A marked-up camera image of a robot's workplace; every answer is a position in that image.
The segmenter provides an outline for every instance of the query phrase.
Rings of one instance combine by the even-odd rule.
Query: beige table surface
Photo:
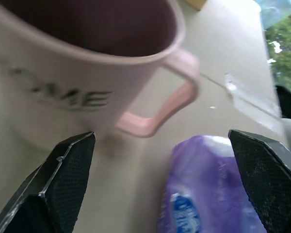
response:
[[[276,102],[259,11],[253,1],[208,0],[199,13],[182,1],[180,5],[188,30],[183,47],[199,56],[201,62],[200,96],[153,138],[113,132],[105,140],[98,139],[76,233],[155,232],[171,150],[193,135],[226,136],[232,127],[285,142],[279,119],[264,118],[275,132],[259,124],[254,117],[238,111],[220,86],[224,74],[231,73]],[[159,70],[132,110],[152,116],[181,83],[175,75]],[[256,109],[250,112],[251,116],[261,115]],[[6,124],[0,98],[0,210],[47,155],[20,139]]]

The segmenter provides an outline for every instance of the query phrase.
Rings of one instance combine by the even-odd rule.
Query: blue logo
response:
[[[201,225],[198,212],[190,197],[176,193],[172,196],[173,217],[177,226],[177,233],[200,233]]]

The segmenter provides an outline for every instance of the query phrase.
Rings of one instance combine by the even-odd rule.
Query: pink mug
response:
[[[181,50],[173,0],[0,0],[0,86],[21,136],[51,149],[114,126],[153,136],[198,93],[199,62]],[[153,118],[127,112],[163,66],[187,82]]]

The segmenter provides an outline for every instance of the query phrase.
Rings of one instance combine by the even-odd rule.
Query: purple package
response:
[[[266,233],[228,138],[195,136],[174,148],[158,233]]]

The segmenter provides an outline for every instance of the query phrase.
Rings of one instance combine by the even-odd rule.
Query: green foliage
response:
[[[265,32],[271,64],[276,83],[291,90],[291,15]],[[278,42],[282,52],[276,53],[272,42]]]

